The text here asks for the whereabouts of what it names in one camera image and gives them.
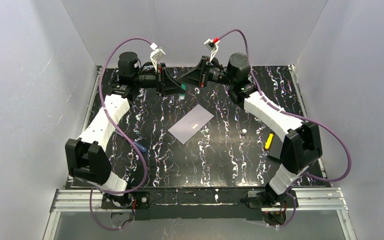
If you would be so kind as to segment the white green glue stick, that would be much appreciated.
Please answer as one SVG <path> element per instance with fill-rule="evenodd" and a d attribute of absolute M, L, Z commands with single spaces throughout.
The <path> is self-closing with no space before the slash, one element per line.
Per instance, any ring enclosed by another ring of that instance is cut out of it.
<path fill-rule="evenodd" d="M 186 94 L 186 84 L 181 84 L 181 88 L 182 88 L 182 93 L 179 95 L 178 99 L 179 100 L 184 100 L 185 99 L 185 94 Z"/>

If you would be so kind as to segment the lavender paper envelope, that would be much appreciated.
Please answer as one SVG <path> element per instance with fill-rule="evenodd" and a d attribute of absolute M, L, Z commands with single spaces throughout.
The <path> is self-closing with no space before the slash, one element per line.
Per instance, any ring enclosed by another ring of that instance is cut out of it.
<path fill-rule="evenodd" d="M 177 121 L 168 132 L 184 145 L 213 117 L 213 114 L 198 104 Z"/>

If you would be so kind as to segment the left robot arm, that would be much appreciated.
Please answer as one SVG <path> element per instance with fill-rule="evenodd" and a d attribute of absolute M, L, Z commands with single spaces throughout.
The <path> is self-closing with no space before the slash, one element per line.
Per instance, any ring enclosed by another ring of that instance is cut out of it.
<path fill-rule="evenodd" d="M 76 139 L 65 144 L 68 173 L 71 177 L 92 184 L 105 193 L 123 196 L 127 182 L 115 174 L 105 153 L 107 144 L 130 104 L 141 89 L 155 89 L 159 96 L 184 94 L 185 90 L 168 73 L 166 65 L 159 63 L 165 53 L 156 49 L 150 61 L 144 64 L 135 52 L 119 55 L 118 71 L 111 78 L 111 91 L 89 126 Z"/>

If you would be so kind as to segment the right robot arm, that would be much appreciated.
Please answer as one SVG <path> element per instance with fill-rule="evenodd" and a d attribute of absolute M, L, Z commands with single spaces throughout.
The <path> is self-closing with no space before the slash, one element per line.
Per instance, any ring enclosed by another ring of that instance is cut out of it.
<path fill-rule="evenodd" d="M 254 115 L 280 138 L 273 147 L 278 152 L 280 166 L 274 177 L 259 194 L 263 204 L 284 200 L 293 183 L 323 154 L 319 126 L 288 112 L 258 91 L 258 82 L 249 80 L 252 72 L 247 55 L 234 53 L 227 66 L 203 56 L 200 62 L 179 76 L 182 84 L 204 88 L 207 82 L 228 86 L 231 101 Z"/>

